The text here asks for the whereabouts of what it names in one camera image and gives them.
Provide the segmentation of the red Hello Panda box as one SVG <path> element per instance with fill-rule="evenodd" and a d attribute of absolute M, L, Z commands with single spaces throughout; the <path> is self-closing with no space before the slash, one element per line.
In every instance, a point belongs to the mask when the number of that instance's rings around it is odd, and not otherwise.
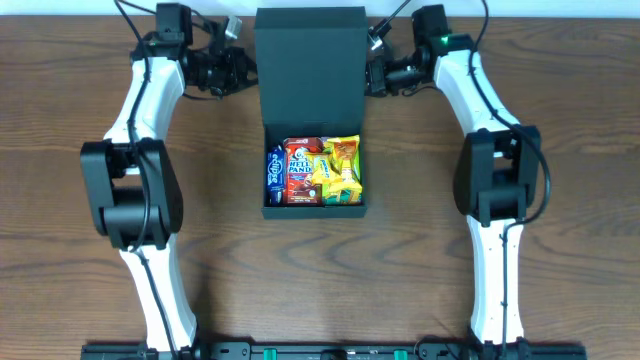
<path fill-rule="evenodd" d="M 284 141 L 285 193 L 287 206 L 316 206 L 321 203 L 320 187 L 312 184 L 313 162 L 309 154 L 321 153 L 322 142 L 318 137 L 287 138 Z"/>

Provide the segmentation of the blue Eclipse mint tin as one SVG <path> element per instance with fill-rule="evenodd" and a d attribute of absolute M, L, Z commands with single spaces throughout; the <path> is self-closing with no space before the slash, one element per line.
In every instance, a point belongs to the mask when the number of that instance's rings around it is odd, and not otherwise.
<path fill-rule="evenodd" d="M 279 206 L 285 191 L 285 152 L 281 145 L 267 154 L 266 188 L 271 206 Z"/>

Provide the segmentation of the yellow sandwich cracker packet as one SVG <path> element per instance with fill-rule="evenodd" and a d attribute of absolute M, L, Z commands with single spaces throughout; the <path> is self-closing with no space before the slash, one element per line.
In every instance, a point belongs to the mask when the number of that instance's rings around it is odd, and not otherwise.
<path fill-rule="evenodd" d="M 336 182 L 357 180 L 361 183 L 359 145 L 359 135 L 327 138 L 324 141 L 325 149 L 330 152 L 332 169 L 339 175 Z"/>

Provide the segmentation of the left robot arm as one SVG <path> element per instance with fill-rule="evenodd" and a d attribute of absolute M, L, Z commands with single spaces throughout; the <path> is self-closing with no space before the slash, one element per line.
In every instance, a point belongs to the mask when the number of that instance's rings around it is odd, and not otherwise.
<path fill-rule="evenodd" d="M 146 322 L 140 346 L 87 347 L 99 359 L 206 359 L 177 254 L 184 203 L 165 140 L 189 86 L 220 99 L 254 86 L 257 65 L 223 39 L 192 49 L 192 37 L 150 32 L 131 53 L 123 107 L 103 139 L 83 144 L 80 162 L 96 231 L 125 262 Z"/>

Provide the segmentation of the small yellow orange snack packet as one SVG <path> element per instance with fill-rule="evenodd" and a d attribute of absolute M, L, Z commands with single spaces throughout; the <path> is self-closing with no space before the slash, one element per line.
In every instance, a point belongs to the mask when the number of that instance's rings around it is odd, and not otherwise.
<path fill-rule="evenodd" d="M 331 184 L 338 180 L 332 169 L 327 153 L 308 153 L 307 159 L 312 167 L 311 183 L 313 185 Z"/>

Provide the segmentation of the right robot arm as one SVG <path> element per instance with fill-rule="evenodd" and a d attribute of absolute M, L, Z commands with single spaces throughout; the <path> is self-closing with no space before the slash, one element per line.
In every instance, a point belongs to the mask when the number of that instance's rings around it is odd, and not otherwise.
<path fill-rule="evenodd" d="M 523 126 L 488 80 L 476 41 L 468 35 L 423 37 L 413 56 L 382 56 L 365 68 L 369 96 L 421 84 L 448 100 L 464 135 L 453 179 L 454 202 L 465 216 L 474 252 L 474 340 L 500 356 L 524 337 L 518 305 L 518 253 L 536 187 L 551 193 L 548 163 L 534 126 Z"/>

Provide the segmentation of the green Pretz snack box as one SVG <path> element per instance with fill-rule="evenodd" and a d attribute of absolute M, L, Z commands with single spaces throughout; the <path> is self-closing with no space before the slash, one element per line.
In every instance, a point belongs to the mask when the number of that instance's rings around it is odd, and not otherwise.
<path fill-rule="evenodd" d="M 326 206 L 360 205 L 363 187 L 357 180 L 322 185 L 322 198 Z"/>

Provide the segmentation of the black gift box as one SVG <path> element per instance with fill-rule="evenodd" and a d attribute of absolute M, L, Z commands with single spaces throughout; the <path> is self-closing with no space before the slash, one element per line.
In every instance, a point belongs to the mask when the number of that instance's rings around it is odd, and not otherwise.
<path fill-rule="evenodd" d="M 361 133 L 364 7 L 260 8 L 254 40 L 264 149 L 287 138 Z"/>

